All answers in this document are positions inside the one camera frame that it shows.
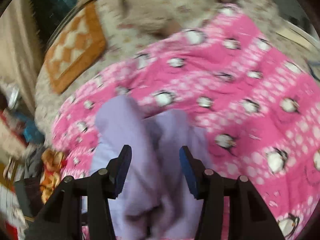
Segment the lilac fleece jacket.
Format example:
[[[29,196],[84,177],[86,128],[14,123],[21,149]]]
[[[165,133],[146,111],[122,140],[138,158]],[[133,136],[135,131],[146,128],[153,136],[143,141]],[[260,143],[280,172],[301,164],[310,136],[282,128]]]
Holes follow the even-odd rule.
[[[121,194],[109,202],[112,224],[122,239],[191,239],[202,202],[190,193],[179,160],[187,146],[206,167],[212,167],[205,131],[187,114],[170,109],[146,118],[137,102],[125,95],[102,105],[95,126],[99,142],[90,172],[116,158],[124,145],[132,160]]]

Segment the blue plastic bag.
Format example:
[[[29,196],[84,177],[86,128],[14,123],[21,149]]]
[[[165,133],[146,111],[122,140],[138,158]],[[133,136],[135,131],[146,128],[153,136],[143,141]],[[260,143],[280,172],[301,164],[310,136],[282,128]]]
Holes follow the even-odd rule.
[[[21,112],[15,112],[14,116],[24,124],[22,134],[26,142],[37,145],[44,143],[45,137],[43,133],[38,130],[33,119]]]

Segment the orange yellow red cloth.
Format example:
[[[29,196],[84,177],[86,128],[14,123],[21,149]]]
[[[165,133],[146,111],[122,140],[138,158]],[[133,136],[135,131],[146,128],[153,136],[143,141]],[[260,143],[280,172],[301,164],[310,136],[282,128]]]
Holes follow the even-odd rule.
[[[42,155],[43,173],[40,179],[41,200],[47,202],[54,190],[61,182],[61,170],[66,165],[66,157],[63,152],[46,149]]]

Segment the orange checkered cushion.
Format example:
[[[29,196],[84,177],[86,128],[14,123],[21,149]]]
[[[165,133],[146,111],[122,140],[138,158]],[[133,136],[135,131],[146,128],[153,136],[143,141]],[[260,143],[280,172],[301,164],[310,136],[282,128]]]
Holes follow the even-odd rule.
[[[44,66],[53,91],[63,93],[106,48],[95,3],[89,2],[63,28],[46,52]]]

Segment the beige curtain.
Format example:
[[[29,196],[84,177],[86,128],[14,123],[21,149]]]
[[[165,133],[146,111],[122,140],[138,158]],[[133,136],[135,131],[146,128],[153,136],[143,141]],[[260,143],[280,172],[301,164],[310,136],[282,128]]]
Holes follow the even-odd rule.
[[[31,114],[43,51],[31,0],[12,0],[1,15],[1,79],[15,83]]]

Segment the pink penguin quilt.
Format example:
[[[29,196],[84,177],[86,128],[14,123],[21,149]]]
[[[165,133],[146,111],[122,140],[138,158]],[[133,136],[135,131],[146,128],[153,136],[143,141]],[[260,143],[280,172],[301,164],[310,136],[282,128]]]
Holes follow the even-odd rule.
[[[202,128],[217,172],[247,175],[286,239],[297,239],[319,202],[319,86],[274,48],[253,21],[225,5],[203,28],[185,29],[102,70],[61,106],[53,145],[67,153],[62,175],[83,178],[117,137],[133,98],[144,118],[181,113]]]

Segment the grey striped garment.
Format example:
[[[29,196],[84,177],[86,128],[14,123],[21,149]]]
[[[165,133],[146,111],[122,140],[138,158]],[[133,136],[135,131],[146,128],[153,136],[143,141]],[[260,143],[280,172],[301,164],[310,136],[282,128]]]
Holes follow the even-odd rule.
[[[43,161],[41,159],[46,147],[43,144],[29,144],[23,154],[24,160],[24,179],[35,178],[41,175]]]

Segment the floral beige bedsheet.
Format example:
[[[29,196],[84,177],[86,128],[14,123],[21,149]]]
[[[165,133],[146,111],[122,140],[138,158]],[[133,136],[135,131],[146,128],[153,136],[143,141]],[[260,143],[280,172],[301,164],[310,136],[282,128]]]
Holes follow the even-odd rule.
[[[240,0],[239,3],[245,13],[267,36],[267,39],[300,66],[306,67],[306,59],[319,60],[319,49],[313,44],[302,46],[276,33],[280,27],[287,28],[289,24],[280,15],[280,7],[276,5],[275,0]],[[51,126],[59,108],[76,89],[105,67],[132,56],[157,40],[156,37],[144,34],[134,27],[124,26],[125,22],[120,15],[119,0],[97,0],[95,6],[107,39],[107,50],[99,60],[84,71],[61,95],[56,94],[51,88],[45,66],[41,68],[37,78],[35,123],[44,134],[46,145],[51,144]],[[204,11],[199,17],[185,22],[183,26],[187,28],[201,26],[205,20],[216,13],[216,9],[217,7]]]

